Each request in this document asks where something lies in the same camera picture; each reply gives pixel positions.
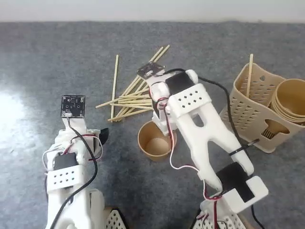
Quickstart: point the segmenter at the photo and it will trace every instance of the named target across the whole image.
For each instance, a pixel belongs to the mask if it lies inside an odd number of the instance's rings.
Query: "gray carpet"
[[[84,94],[87,126],[110,128],[92,187],[104,193],[106,205],[122,210],[131,228],[187,229],[203,200],[196,173],[175,171],[168,160],[154,163],[139,151],[137,132],[150,114],[111,124],[109,107],[94,108],[111,97],[115,55],[121,57],[117,95],[136,69],[167,44],[171,48],[160,59],[167,69],[192,68],[231,89],[252,52],[268,71],[305,78],[304,37],[301,24],[0,23],[0,228],[45,227],[41,155],[63,128],[61,95]],[[221,111],[223,92],[206,88]],[[249,150],[256,174],[270,191],[255,206],[267,229],[304,228],[304,137],[299,133],[270,155]],[[210,159],[215,170],[230,162],[213,144]],[[191,162],[181,135],[173,161]],[[249,210],[244,214],[253,222]]]

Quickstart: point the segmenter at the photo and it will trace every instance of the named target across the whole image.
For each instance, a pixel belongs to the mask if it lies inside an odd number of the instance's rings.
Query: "brown paper cup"
[[[280,115],[282,118],[288,120],[289,122],[293,122],[293,123],[305,122],[304,118],[303,119],[302,118],[296,118],[296,117],[293,117],[293,116],[289,115],[288,113],[285,113],[285,111],[283,109],[281,109],[280,106],[278,105],[278,103],[276,102],[275,96],[272,97],[270,108],[273,111],[275,111],[278,115]]]
[[[288,79],[282,81],[275,90],[278,106],[288,115],[305,118],[305,81]]]
[[[174,147],[177,143],[177,134],[173,132]],[[153,121],[145,123],[138,133],[140,149],[152,160],[161,161],[171,152],[171,140],[164,136]]]

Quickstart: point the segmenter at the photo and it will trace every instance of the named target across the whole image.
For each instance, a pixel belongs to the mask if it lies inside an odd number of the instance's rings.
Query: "robotic arm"
[[[257,176],[252,177],[254,167],[244,150],[231,155],[234,163],[214,172],[209,162],[208,141],[215,142],[227,153],[241,145],[220,119],[193,70],[165,72],[162,66],[150,62],[138,70],[138,75],[150,88],[154,107],[152,120],[164,135],[169,134],[169,129],[180,130],[199,170],[198,177],[223,194],[219,200],[219,206],[223,204],[222,209],[226,209],[223,214],[239,213],[268,194],[263,181]],[[204,123],[203,127],[193,122],[196,115]],[[204,201],[203,208],[212,206]]]
[[[97,175],[96,160],[102,156],[102,145],[109,133],[107,128],[88,129],[84,111],[84,96],[62,96],[61,117],[65,129],[59,131],[55,143],[43,155],[43,162],[45,155],[47,158],[47,163],[44,162],[48,194],[46,229],[105,229],[116,223],[124,229],[119,211],[105,209],[102,192],[88,189]],[[90,160],[95,167],[91,178],[86,172]]]

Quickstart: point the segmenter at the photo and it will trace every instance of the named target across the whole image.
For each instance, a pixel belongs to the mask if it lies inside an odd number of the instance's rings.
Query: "perforated plate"
[[[209,94],[204,86],[198,83],[180,93],[172,95],[168,100],[168,105],[171,108],[171,113],[179,118],[183,114],[211,102]]]
[[[48,191],[84,183],[83,166],[71,166],[48,172]]]
[[[112,210],[107,218],[106,229],[126,229],[118,210]]]
[[[218,219],[218,226],[220,229],[246,229],[236,214]],[[193,229],[214,229],[214,222],[206,219],[203,223],[202,219],[197,220]]]

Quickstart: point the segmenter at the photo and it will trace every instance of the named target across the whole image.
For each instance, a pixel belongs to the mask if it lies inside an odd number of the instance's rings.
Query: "beige plastic holder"
[[[255,146],[271,153],[305,126],[290,122],[268,108],[276,87],[285,78],[269,73],[253,63],[247,98],[248,72],[249,64],[246,64],[233,84],[230,95],[233,122],[241,138],[248,142],[259,139]],[[220,117],[231,129],[227,106],[221,111]]]

